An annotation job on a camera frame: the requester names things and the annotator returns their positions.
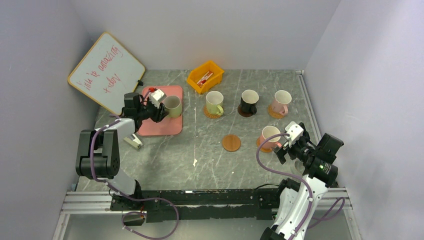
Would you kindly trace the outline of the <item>pink mug white inside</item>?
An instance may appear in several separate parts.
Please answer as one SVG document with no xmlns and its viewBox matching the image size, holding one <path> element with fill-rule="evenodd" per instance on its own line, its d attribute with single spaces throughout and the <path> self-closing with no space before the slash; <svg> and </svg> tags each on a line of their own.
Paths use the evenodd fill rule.
<svg viewBox="0 0 424 240">
<path fill-rule="evenodd" d="M 289 113 L 288 105 L 292 101 L 291 94 L 286 90 L 278 90 L 274 94 L 273 102 L 271 103 L 271 110 L 274 113 L 286 116 Z"/>
</svg>

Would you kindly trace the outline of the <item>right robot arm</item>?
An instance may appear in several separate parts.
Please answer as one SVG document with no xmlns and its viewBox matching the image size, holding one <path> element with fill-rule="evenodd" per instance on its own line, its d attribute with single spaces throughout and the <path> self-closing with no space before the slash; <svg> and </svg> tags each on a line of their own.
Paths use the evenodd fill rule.
<svg viewBox="0 0 424 240">
<path fill-rule="evenodd" d="M 300 160 L 302 176 L 275 170 L 287 176 L 282 189 L 275 193 L 278 211 L 271 227 L 260 237 L 262 240 L 302 240 L 324 194 L 336 182 L 338 168 L 333 164 L 336 153 L 344 142 L 328 133 L 314 145 L 304 124 L 290 122 L 281 132 L 275 126 L 262 129 L 257 141 L 257 152 L 273 151 L 282 164 L 285 156 Z"/>
</svg>

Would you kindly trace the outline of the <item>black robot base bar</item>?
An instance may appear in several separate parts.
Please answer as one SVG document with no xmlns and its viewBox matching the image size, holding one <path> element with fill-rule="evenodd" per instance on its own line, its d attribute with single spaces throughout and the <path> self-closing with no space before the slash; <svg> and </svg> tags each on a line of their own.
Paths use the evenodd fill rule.
<svg viewBox="0 0 424 240">
<path fill-rule="evenodd" d="M 145 190 L 144 202 L 113 195 L 113 212 L 138 211 L 147 223 L 180 220 L 243 219 L 274 220 L 279 206 L 289 211 L 298 188 L 245 188 L 213 190 Z"/>
</svg>

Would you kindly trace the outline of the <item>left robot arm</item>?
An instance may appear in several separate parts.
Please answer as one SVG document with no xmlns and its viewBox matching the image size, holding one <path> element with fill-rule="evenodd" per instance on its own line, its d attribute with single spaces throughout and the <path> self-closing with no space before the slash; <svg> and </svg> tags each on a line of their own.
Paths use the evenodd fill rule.
<svg viewBox="0 0 424 240">
<path fill-rule="evenodd" d="M 136 133 L 143 121 L 150 119 L 161 122 L 169 114 L 163 103 L 166 97 L 158 88 L 150 88 L 145 95 L 126 93 L 121 115 L 112 123 L 97 129 L 82 130 L 79 134 L 76 173 L 103 183 L 115 194 L 123 196 L 123 203 L 130 210 L 142 206 L 143 196 L 139 182 L 120 168 L 119 143 Z"/>
</svg>

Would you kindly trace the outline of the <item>orange patterned coaster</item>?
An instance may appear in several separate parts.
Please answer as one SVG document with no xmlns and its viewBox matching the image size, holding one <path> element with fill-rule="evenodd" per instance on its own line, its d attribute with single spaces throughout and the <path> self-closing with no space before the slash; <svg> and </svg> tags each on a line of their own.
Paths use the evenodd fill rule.
<svg viewBox="0 0 424 240">
<path fill-rule="evenodd" d="M 258 137 L 257 140 L 256 140 L 256 146 L 259 147 L 260 144 L 261 144 L 260 138 Z M 273 151 L 273 149 L 272 148 L 263 148 L 263 147 L 261 147 L 260 148 L 260 151 L 263 152 L 263 153 L 271 153 Z"/>
<path fill-rule="evenodd" d="M 278 113 L 278 112 L 273 111 L 273 109 L 272 109 L 272 106 L 271 106 L 271 105 L 269 105 L 269 106 L 267 107 L 267 112 L 268 112 L 268 114 L 269 114 L 272 118 L 274 118 L 274 119 L 282 119 L 282 118 L 284 118 L 284 117 L 285 117 L 285 115 L 282 115 L 282 114 L 280 114 L 280 113 Z"/>
</svg>

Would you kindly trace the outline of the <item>light wooden round coaster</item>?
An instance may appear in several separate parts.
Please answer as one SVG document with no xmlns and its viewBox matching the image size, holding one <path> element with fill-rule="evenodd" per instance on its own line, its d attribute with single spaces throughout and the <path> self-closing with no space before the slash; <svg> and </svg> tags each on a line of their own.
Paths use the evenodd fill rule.
<svg viewBox="0 0 424 240">
<path fill-rule="evenodd" d="M 241 140 L 234 134 L 227 134 L 223 137 L 222 147 L 228 152 L 235 152 L 241 147 Z"/>
</svg>

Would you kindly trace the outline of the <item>dark brown wooden coaster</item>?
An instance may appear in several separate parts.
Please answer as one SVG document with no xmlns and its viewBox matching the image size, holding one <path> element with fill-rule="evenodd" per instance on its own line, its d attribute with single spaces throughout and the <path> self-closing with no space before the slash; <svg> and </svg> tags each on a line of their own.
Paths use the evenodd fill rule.
<svg viewBox="0 0 424 240">
<path fill-rule="evenodd" d="M 254 113 L 251 113 L 251 112 L 242 111 L 242 108 L 241 108 L 240 105 L 237 107 L 237 112 L 238 112 L 239 115 L 241 115 L 242 117 L 245 117 L 245 118 L 248 118 L 248 117 L 255 115 Z"/>
</svg>

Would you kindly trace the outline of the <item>woven rattan coaster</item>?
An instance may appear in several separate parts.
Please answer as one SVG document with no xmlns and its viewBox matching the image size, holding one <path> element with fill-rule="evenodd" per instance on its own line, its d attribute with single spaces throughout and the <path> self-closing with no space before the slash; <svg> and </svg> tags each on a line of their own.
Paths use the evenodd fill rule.
<svg viewBox="0 0 424 240">
<path fill-rule="evenodd" d="M 203 107 L 204 115 L 209 119 L 218 119 L 224 114 L 224 109 L 218 105 L 217 107 Z"/>
</svg>

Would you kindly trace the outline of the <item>pink plastic tray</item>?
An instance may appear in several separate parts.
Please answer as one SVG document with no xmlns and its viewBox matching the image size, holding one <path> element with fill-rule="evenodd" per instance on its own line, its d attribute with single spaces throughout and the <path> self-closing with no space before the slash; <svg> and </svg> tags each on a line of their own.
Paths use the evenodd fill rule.
<svg viewBox="0 0 424 240">
<path fill-rule="evenodd" d="M 148 92 L 149 88 L 157 88 L 162 90 L 166 97 L 178 96 L 181 99 L 183 106 L 183 88 L 179 85 L 168 85 L 168 86 L 146 86 L 142 88 L 140 92 L 143 96 Z M 151 119 L 146 119 L 142 122 L 140 129 L 137 134 L 142 137 L 148 136 L 168 136 L 177 135 L 182 131 L 183 128 L 183 114 L 177 118 L 170 118 L 166 116 L 161 122 L 153 122 Z"/>
</svg>

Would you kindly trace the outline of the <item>red white marker pens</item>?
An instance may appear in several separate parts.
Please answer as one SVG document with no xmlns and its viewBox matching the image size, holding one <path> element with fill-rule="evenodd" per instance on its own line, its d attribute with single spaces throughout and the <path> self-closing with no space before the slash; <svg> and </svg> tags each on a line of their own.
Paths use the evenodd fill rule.
<svg viewBox="0 0 424 240">
<path fill-rule="evenodd" d="M 203 86 L 205 84 L 205 82 L 213 75 L 214 73 L 212 71 L 208 71 L 205 73 L 205 75 L 197 81 L 197 85 L 199 87 Z"/>
</svg>

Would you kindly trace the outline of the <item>yellow plastic bin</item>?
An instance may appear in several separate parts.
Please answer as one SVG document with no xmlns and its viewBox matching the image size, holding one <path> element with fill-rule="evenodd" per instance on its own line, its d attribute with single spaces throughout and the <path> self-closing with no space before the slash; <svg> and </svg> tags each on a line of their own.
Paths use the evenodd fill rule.
<svg viewBox="0 0 424 240">
<path fill-rule="evenodd" d="M 221 83 L 224 72 L 221 67 L 210 60 L 192 70 L 187 77 L 187 83 L 198 94 L 204 94 Z"/>
</svg>

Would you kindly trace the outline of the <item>whiteboard with yellow frame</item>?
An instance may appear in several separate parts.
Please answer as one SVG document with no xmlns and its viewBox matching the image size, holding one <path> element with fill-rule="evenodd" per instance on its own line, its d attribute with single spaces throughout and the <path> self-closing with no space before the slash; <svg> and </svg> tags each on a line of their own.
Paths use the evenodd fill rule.
<svg viewBox="0 0 424 240">
<path fill-rule="evenodd" d="M 145 71 L 133 54 L 104 32 L 70 73 L 67 82 L 109 112 L 120 115 L 124 95 L 137 88 Z"/>
</svg>

